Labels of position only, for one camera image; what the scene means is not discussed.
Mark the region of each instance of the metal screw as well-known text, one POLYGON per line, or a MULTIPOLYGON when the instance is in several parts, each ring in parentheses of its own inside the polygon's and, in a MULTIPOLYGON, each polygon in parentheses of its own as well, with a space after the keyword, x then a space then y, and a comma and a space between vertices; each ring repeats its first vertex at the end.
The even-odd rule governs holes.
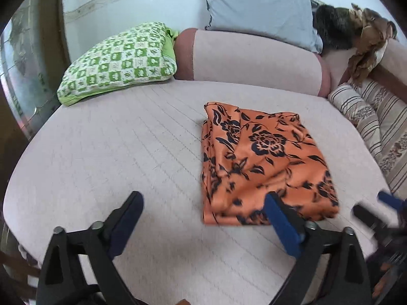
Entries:
POLYGON ((314 221, 307 221, 305 222, 305 227, 314 230, 317 229, 317 224, 314 221))
POLYGON ((90 225, 91 229, 100 229, 103 227, 103 221, 95 221, 92 225, 90 225))
POLYGON ((65 229, 63 229, 61 226, 57 226, 54 228, 54 234, 60 234, 64 231, 65 231, 65 229))
POLYGON ((350 227, 345 227, 345 228, 343 229, 343 231, 344 231, 345 233, 349 234, 349 235, 355 234, 355 231, 354 231, 352 228, 350 228, 350 227))

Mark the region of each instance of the orange object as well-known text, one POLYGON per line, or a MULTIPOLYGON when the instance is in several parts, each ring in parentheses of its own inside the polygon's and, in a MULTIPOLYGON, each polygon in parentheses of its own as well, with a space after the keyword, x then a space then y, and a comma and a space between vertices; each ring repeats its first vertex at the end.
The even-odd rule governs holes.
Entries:
POLYGON ((298 114, 205 105, 202 193, 205 224, 269 224, 276 192, 304 218, 333 218, 338 200, 325 160, 298 114))

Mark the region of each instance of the blue gripper pad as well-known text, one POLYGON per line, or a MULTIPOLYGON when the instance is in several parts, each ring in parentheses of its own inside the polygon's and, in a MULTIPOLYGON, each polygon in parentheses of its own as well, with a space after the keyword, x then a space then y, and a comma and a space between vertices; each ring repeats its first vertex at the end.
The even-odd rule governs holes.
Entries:
POLYGON ((304 236, 297 233, 270 194, 266 195, 263 210, 267 214, 287 254, 298 258, 301 255, 301 243, 304 241, 304 236))

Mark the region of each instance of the black flower print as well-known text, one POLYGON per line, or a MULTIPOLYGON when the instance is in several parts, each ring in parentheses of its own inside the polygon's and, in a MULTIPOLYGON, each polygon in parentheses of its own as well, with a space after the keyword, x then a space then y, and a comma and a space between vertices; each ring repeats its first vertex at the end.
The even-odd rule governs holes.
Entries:
POLYGON ((284 145, 287 139, 281 134, 272 134, 266 130, 253 133, 249 136, 252 144, 252 151, 258 155, 272 154, 274 157, 284 157, 284 145))
POLYGON ((226 131, 227 140, 237 144, 240 138, 240 123, 237 120, 226 120, 221 122, 221 126, 226 131))
POLYGON ((325 176, 323 181, 318 183, 317 185, 318 193, 322 197, 326 197, 330 199, 333 206, 338 205, 338 199, 336 198, 335 189, 333 188, 332 178, 330 176, 329 171, 325 171, 325 176))

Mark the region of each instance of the gray cloth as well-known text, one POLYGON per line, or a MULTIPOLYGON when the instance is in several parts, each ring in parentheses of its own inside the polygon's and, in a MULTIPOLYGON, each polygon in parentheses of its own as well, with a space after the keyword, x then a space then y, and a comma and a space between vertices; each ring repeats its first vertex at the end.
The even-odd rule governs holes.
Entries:
POLYGON ((320 53, 322 40, 312 26, 310 0, 206 0, 208 30, 273 38, 320 53))

